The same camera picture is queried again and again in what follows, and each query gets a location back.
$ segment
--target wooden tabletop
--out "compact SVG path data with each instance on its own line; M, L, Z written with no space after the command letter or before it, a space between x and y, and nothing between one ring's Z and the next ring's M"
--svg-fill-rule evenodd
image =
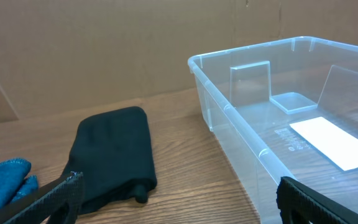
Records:
M109 203L77 223L258 223L201 115L195 89L0 124L0 162L23 157L41 186L60 176L76 129L91 115L140 106L148 116L158 186L149 202Z

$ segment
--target plastic bin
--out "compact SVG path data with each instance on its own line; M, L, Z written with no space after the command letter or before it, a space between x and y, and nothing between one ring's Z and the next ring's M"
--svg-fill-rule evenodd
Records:
M358 139L358 46L294 37L195 55L203 117L257 209L281 223L280 177L358 213L358 169L343 171L289 124L324 117Z

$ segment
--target folded blue towel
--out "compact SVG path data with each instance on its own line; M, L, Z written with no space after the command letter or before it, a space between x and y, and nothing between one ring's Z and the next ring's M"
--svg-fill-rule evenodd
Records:
M0 208L38 189L36 176L24 180L30 169L31 163L25 159L0 163Z

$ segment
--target dark green cloth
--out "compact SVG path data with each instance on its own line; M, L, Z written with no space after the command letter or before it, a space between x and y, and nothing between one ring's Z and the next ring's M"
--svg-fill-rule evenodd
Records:
M84 119L63 174L83 172L85 197L80 214L131 197L147 202L157 185L149 125L142 108L130 107Z

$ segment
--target white label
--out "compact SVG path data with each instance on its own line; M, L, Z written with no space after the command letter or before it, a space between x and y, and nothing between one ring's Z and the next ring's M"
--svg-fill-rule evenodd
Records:
M358 139L335 124L319 117L290 126L342 170L358 168Z

